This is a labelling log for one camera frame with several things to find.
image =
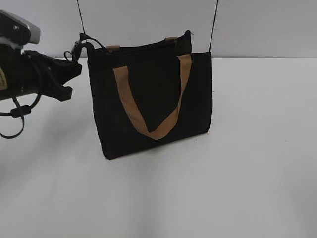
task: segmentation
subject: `white surface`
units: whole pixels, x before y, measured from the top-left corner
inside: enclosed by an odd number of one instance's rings
[[[86,32],[104,45],[143,45],[190,29],[195,52],[209,46],[216,0],[79,2]],[[62,57],[82,32],[76,0],[1,0],[0,7],[41,28],[40,44],[26,49]],[[213,55],[317,57],[316,9],[316,0],[220,0]]]
[[[43,98],[0,139],[0,237],[317,237],[316,68],[215,59],[208,134],[108,161],[84,67],[71,101]]]

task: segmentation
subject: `black tote bag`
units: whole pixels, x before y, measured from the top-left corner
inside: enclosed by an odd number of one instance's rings
[[[211,54],[191,53],[191,33],[88,52],[93,112],[104,156],[114,159],[208,132]],[[81,41],[93,39],[81,34]]]

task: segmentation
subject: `black strap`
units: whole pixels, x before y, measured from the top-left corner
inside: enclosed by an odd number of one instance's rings
[[[30,60],[30,63],[33,66],[33,69],[35,70],[35,73],[36,73],[37,78],[38,78],[39,87],[38,87],[37,96],[36,96],[34,102],[31,105],[20,106],[16,96],[14,95],[12,97],[12,99],[14,101],[14,104],[16,105],[16,108],[12,109],[11,112],[9,112],[9,113],[0,112],[0,116],[6,116],[6,117],[11,116],[13,118],[21,117],[21,119],[22,119],[22,129],[20,130],[19,133],[15,134],[15,135],[12,135],[12,136],[3,135],[3,134],[0,133],[0,136],[5,138],[5,139],[14,139],[14,138],[18,137],[22,133],[22,131],[24,129],[24,124],[25,124],[24,115],[31,113],[31,109],[34,108],[38,104],[38,102],[40,101],[41,96],[42,96],[42,84],[43,83],[42,83],[42,77],[41,77],[40,70],[37,67],[37,65],[32,62],[32,60]]]
[[[213,24],[212,24],[212,30],[211,30],[211,36],[210,36],[210,43],[209,43],[209,50],[208,50],[209,52],[211,50],[211,42],[212,42],[212,37],[213,37],[214,24],[216,22],[216,17],[217,17],[218,4],[219,4],[219,0],[217,0],[216,9],[214,11]]]
[[[14,101],[14,104],[16,105],[16,108],[17,108],[20,116],[21,116],[22,129],[15,135],[3,135],[3,134],[0,133],[0,136],[3,137],[4,139],[14,139],[14,138],[18,137],[22,133],[22,131],[24,129],[24,125],[25,125],[24,115],[23,115],[23,111],[22,111],[22,108],[21,108],[20,104],[19,104],[19,102],[18,102],[18,100],[17,100],[17,98],[15,96],[13,96],[12,99]]]

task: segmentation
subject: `bag handle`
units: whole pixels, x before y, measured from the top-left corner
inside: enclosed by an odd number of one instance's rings
[[[128,67],[124,66],[113,69],[119,97],[131,123],[139,133],[154,140],[159,140],[165,137],[176,126],[176,123],[178,121],[178,114],[181,107],[182,97],[189,79],[192,65],[190,54],[178,56],[178,59],[180,65],[179,71],[181,81],[181,94],[178,100],[177,107],[167,118],[165,118],[165,120],[157,127],[157,129],[152,132],[148,131],[142,114],[138,109],[138,106],[136,105],[131,93],[131,89],[129,86]]]

